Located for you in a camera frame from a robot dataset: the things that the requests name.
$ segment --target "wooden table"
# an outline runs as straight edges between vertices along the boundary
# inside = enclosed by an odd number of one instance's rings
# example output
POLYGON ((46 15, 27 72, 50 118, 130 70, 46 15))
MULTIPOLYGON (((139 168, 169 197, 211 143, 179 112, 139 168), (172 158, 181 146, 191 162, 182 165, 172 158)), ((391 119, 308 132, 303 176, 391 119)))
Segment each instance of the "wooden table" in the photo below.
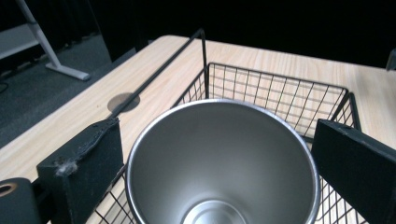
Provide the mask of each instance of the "wooden table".
MULTIPOLYGON (((0 179, 37 178, 35 166, 88 125, 105 119, 108 102, 135 91, 188 39, 163 36, 111 71, 66 105, 0 150, 0 179)), ((396 148, 396 72, 265 49, 206 41, 207 60, 347 87, 356 95, 364 133, 396 148)), ((134 140, 169 109, 203 67, 195 40, 141 94, 140 104, 120 118, 124 161, 134 140)))

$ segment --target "metal cup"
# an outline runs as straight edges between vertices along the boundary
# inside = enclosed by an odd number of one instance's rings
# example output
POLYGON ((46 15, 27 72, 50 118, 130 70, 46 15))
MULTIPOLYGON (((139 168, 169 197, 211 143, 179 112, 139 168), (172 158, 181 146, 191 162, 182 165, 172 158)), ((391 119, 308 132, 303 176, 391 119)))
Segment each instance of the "metal cup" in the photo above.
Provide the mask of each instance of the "metal cup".
POLYGON ((140 223, 313 223, 319 207, 304 140, 267 110, 231 100, 180 105, 152 121, 125 182, 140 223))

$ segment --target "black floor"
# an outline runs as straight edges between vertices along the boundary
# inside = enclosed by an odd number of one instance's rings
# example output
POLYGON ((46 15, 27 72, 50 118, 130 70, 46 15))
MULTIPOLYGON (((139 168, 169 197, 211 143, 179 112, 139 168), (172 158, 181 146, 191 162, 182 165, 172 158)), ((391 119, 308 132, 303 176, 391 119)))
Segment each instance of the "black floor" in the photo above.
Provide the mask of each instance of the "black floor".
POLYGON ((49 62, 45 56, 38 63, 25 65, 7 74, 7 78, 1 81, 7 84, 7 88, 0 93, 0 148, 132 55, 134 50, 112 63, 103 38, 94 35, 70 49, 57 52, 62 65, 89 73, 92 77, 88 81, 49 70, 45 67, 49 62))

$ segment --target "wire basket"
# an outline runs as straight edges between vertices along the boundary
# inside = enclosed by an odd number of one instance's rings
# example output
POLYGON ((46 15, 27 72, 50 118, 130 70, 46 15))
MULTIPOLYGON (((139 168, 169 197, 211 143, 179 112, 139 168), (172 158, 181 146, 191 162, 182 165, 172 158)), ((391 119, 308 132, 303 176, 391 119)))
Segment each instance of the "wire basket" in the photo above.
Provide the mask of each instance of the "wire basket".
MULTIPOLYGON (((188 102, 227 98, 265 108, 285 120, 301 135, 308 146, 313 142, 318 119, 329 119, 360 129, 353 93, 346 88, 293 77, 284 77, 232 65, 206 64, 205 34, 199 30, 159 68, 124 106, 131 103, 147 85, 170 64, 191 41, 201 35, 204 68, 181 94, 174 106, 188 102)), ((117 116, 123 107, 113 116, 117 116)), ((323 178, 316 223, 367 223, 323 178)), ((116 178, 113 187, 95 209, 89 223, 137 223, 125 194, 124 176, 116 178)))

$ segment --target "black foam block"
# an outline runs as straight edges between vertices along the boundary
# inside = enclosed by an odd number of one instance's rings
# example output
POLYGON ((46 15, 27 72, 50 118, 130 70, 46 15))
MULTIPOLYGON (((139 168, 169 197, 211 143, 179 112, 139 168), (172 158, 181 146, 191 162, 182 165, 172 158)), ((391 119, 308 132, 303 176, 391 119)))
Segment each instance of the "black foam block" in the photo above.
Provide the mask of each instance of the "black foam block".
POLYGON ((396 223, 393 148, 344 124, 320 119, 312 155, 319 174, 369 223, 396 223))
POLYGON ((84 223, 123 166, 118 119, 89 126, 37 165, 56 206, 52 223, 84 223))

